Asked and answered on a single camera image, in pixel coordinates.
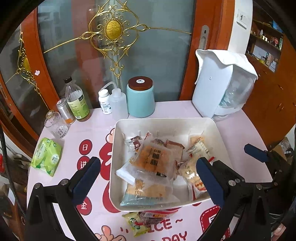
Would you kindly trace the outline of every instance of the pink tablecloth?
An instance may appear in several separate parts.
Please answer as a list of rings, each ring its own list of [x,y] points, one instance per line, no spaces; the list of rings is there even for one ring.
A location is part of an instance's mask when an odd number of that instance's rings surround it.
[[[156,103],[155,112],[149,116],[149,118],[180,117],[200,117],[200,115],[191,101],[173,101]],[[221,121],[217,121],[216,125],[227,148],[233,169],[243,176],[247,182],[271,181],[271,176],[265,164],[244,153],[243,148],[247,143],[262,150],[266,149],[257,130],[245,113],[242,110],[238,111]],[[133,237],[130,226],[121,217],[123,213],[112,206],[108,197],[114,126],[115,121],[112,116],[104,115],[101,109],[92,110],[92,116],[86,122],[76,121],[72,124],[67,135],[63,139],[56,140],[63,146],[63,151],[54,177],[50,177],[39,170],[30,169],[28,201],[35,183],[40,182],[44,186],[48,186],[58,184],[63,178],[70,179],[77,169],[85,165],[85,160],[88,160],[87,157],[97,156],[102,162],[101,173],[85,202],[77,208],[91,230],[97,233],[101,240],[104,240],[101,235],[108,236],[108,241],[136,239],[143,241],[197,240],[219,209],[212,201],[206,201],[196,206],[182,207],[171,218],[152,226],[149,233],[140,238]],[[53,136],[46,129],[41,133],[40,138],[43,137],[53,139]],[[58,205],[54,205],[54,207],[65,235],[74,239]],[[230,225],[225,237],[230,235],[233,226]]]

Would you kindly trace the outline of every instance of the teal ceramic canister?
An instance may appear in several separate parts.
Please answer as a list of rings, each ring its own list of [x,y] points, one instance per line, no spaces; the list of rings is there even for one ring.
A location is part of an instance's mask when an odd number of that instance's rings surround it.
[[[153,81],[145,76],[136,76],[128,81],[126,97],[130,115],[142,118],[154,112],[153,89]]]

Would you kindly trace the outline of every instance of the white bottle cap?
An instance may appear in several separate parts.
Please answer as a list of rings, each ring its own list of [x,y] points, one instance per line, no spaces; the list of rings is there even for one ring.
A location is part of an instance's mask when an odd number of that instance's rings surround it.
[[[108,93],[107,89],[102,89],[102,90],[99,91],[99,96],[100,97],[106,97],[108,95],[109,95],[109,93]]]
[[[116,97],[116,98],[120,97],[121,96],[121,90],[120,90],[120,88],[113,89],[112,90],[112,96],[113,97]]]

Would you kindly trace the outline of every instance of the silver can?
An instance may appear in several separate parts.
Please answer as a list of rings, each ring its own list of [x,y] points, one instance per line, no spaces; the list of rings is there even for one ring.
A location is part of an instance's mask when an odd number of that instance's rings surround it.
[[[76,120],[65,98],[57,102],[57,109],[67,124],[72,124]]]

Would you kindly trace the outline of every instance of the gold metal scrollwork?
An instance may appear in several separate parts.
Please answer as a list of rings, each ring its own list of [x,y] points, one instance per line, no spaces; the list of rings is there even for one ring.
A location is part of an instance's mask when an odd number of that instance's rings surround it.
[[[146,31],[148,29],[160,29],[160,30],[169,30],[169,31],[176,31],[186,34],[191,34],[189,32],[171,29],[171,28],[156,28],[156,27],[149,27],[145,24],[140,24],[140,20],[138,16],[128,8],[127,1],[125,3],[116,0],[116,2],[120,5],[108,5],[110,2],[108,0],[102,7],[99,6],[99,10],[94,15],[92,20],[89,22],[89,29],[88,31],[84,32],[81,36],[68,40],[64,43],[61,43],[53,48],[45,51],[47,53],[63,44],[69,43],[71,41],[75,41],[78,39],[83,40],[90,40],[91,45],[98,50],[104,58],[108,58],[112,62],[112,66],[110,66],[110,70],[114,73],[117,77],[118,84],[119,78],[121,76],[121,71],[124,68],[122,64],[120,64],[120,60],[123,58],[124,55],[128,56],[128,51],[130,47],[137,41],[139,37],[139,32]],[[131,13],[135,20],[136,24],[131,25],[129,21],[124,20],[122,15],[123,12]],[[99,23],[96,26],[96,29],[93,29],[93,21],[98,20]],[[128,44],[124,44],[124,37],[130,36],[131,31],[135,32],[135,38]],[[97,43],[100,41],[104,48],[98,47]]]
[[[36,83],[36,81],[34,79],[34,75],[31,72],[31,67],[30,67],[30,64],[29,64],[29,61],[28,61],[28,58],[27,58],[25,43],[24,43],[22,35],[23,35],[23,33],[20,32],[20,38],[19,38],[20,49],[18,50],[17,70],[16,70],[16,72],[15,72],[15,74],[13,76],[15,76],[16,74],[20,74],[22,76],[22,78],[24,78],[30,84],[32,84],[34,86],[34,91],[36,91],[37,94],[40,95],[40,97],[43,100],[44,104],[48,108],[46,102],[44,101],[44,99],[43,99],[43,97],[42,97],[42,95],[40,93],[40,89],[39,89],[39,87],[38,87],[38,85],[37,85],[37,83]]]

